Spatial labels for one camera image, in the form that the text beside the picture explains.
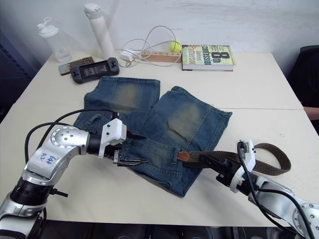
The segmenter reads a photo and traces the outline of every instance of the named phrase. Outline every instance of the white water bottle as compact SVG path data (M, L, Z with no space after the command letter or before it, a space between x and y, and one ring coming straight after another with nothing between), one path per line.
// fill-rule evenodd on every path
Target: white water bottle
M64 63L72 60L70 53L67 50L66 39L59 33L59 28L53 25L47 25L51 21L51 17L44 18L44 23L37 25L39 35L46 41L51 48L58 62Z
M115 53L109 31L100 9L101 7L95 3L87 3L84 5L85 15L90 20L95 37L100 45L105 60L107 60L110 57L115 57Z

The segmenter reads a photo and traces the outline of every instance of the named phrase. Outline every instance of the brown belt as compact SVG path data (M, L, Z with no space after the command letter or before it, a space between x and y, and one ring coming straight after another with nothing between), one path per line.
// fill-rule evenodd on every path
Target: brown belt
M268 163L256 160L254 171L264 173L267 175L280 175L288 172L291 169L291 163L287 155L278 147L269 143L259 143L254 146L255 149L260 148L271 152L280 164L280 168L276 168ZM239 162L237 153L226 151L203 151L203 152L179 152L177 159L182 161L186 167L208 168L205 163L199 161L200 155L207 155L215 159L229 159Z

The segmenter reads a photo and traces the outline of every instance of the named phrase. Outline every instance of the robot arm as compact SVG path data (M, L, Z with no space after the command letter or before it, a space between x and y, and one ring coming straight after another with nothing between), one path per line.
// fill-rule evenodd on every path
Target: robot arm
M248 196L250 202L256 206L260 206L271 216L285 220L301 236L312 238L308 234L301 212L288 197L282 194L290 195L304 212L309 222L308 227L310 227L309 229L312 231L314 238L319 238L319 205L299 199L294 195L291 189L284 185L265 176L252 173L251 171L256 161L254 145L251 140L239 142L238 149L238 155L244 160L247 170L249 171L248 173L254 188L253 192L244 168L239 162L229 159L218 160L206 155L201 155L199 160L218 172L219 175L216 177L217 181L229 187L232 192L242 192ZM255 193L258 203L256 203L253 193Z
M39 228L40 213L43 211L50 194L67 197L67 194L54 189L62 174L76 155L91 153L103 158L118 155L121 143L129 137L139 137L130 131L119 119L113 119L103 126L102 135L73 126L56 129L48 141L29 159L22 175L0 206L0 235L13 238L32 238ZM140 162L119 161L119 166L133 166Z

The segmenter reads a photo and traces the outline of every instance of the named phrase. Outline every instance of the book cover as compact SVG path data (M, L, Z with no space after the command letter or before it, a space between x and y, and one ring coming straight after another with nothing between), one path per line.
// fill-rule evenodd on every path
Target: book cover
M230 46L183 45L183 70L232 70L235 65Z

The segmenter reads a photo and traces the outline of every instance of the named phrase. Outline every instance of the floor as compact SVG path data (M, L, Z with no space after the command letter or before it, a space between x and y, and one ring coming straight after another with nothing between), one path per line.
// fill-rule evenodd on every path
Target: floor
M276 228L195 227L48 221L42 239L294 239Z

